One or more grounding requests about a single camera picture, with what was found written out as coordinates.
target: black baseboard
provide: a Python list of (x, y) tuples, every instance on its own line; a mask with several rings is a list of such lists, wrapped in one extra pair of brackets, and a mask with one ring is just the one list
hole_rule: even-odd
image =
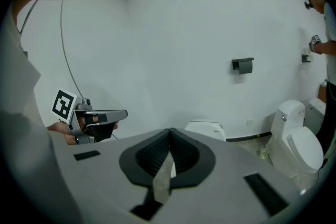
[(238, 137), (238, 138), (227, 138), (226, 142), (239, 142), (239, 141), (246, 141), (246, 140), (251, 140), (251, 139), (256, 139), (256, 138), (261, 138), (271, 135), (271, 132), (266, 132), (266, 133), (261, 133), (261, 134), (255, 134), (251, 136), (244, 136), (244, 137)]

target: white toilet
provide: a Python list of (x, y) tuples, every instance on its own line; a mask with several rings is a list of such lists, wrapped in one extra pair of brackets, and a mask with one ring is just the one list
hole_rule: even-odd
[(190, 121), (185, 130), (204, 134), (206, 136), (226, 141), (223, 126), (217, 121), (211, 120), (194, 120)]
[(276, 169), (287, 177), (316, 173), (323, 163), (322, 147), (315, 135), (303, 127), (305, 106), (296, 100), (282, 103), (271, 127), (266, 145)]

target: black pants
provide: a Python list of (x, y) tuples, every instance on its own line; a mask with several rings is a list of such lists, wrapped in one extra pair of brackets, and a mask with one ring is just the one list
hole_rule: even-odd
[(336, 85), (328, 82), (327, 105), (321, 129), (316, 135), (323, 149), (323, 155), (328, 151), (336, 130)]

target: toilet seat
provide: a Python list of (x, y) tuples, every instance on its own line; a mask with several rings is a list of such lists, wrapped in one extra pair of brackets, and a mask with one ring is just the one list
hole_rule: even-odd
[(323, 150), (316, 136), (307, 128), (296, 129), (288, 137), (289, 146), (300, 164), (316, 172), (323, 163)]

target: gray t-shirt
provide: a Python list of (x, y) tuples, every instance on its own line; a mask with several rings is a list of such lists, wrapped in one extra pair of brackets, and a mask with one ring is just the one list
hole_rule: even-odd
[[(324, 5), (324, 21), (328, 41), (336, 41), (336, 17), (329, 3)], [(327, 71), (328, 81), (336, 85), (336, 55), (327, 55)]]

